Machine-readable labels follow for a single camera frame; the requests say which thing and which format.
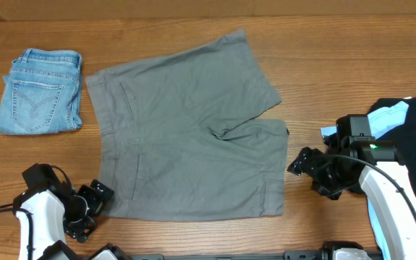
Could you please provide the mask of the grey shorts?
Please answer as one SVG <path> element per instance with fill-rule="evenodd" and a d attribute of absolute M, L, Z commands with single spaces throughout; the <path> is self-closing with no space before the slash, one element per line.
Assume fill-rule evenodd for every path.
<path fill-rule="evenodd" d="M 281 215 L 286 124 L 281 101 L 237 30 L 180 53 L 86 79 L 100 128 L 104 213 L 155 221 Z"/>

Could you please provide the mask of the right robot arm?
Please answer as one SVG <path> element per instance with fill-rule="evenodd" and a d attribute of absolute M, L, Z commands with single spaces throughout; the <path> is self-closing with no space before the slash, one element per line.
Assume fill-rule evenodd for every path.
<path fill-rule="evenodd" d="M 378 220 L 380 256 L 416 259 L 416 196 L 404 158 L 393 141 L 378 141 L 368 117 L 350 114 L 336 121 L 326 151 L 304 147 L 288 172 L 311 177 L 311 188 L 331 200 L 343 191 L 366 196 Z"/>

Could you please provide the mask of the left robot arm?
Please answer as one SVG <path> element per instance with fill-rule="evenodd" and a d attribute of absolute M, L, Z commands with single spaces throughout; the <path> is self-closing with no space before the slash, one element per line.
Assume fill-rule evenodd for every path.
<path fill-rule="evenodd" d="M 12 203 L 20 224 L 20 259 L 80 259 L 66 236 L 84 243 L 115 191 L 94 179 L 76 190 L 69 178 L 60 181 L 49 164 L 36 163 L 22 173 L 27 190 Z"/>

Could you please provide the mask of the light blue shirt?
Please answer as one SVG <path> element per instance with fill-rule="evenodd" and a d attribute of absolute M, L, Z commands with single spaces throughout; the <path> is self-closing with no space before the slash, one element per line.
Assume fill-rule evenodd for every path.
<path fill-rule="evenodd" d="M 377 108 L 368 114 L 370 124 L 370 131 L 375 138 L 380 138 L 388 131 L 391 131 L 397 126 L 404 124 L 407 116 L 409 105 L 404 101 L 399 101 L 393 106 Z M 390 260 L 388 244 L 381 229 L 381 224 L 378 221 L 375 209 L 371 201 L 367 199 L 368 216 L 370 220 L 373 233 L 375 235 L 376 243 L 381 249 L 384 260 Z"/>

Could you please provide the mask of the folded blue jeans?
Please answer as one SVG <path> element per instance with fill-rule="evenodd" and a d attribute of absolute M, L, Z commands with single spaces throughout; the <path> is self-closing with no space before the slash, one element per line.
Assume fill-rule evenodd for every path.
<path fill-rule="evenodd" d="M 0 133 L 39 135 L 80 129 L 81 68 L 82 56 L 76 51 L 24 50 L 3 77 Z"/>

